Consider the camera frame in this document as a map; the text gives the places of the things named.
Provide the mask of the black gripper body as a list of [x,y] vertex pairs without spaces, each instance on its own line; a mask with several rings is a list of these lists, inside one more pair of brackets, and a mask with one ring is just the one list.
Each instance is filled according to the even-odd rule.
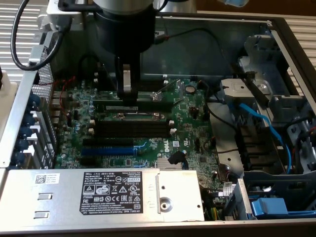
[[156,11],[153,8],[131,15],[95,12],[94,20],[100,45],[118,57],[140,54],[154,43]]

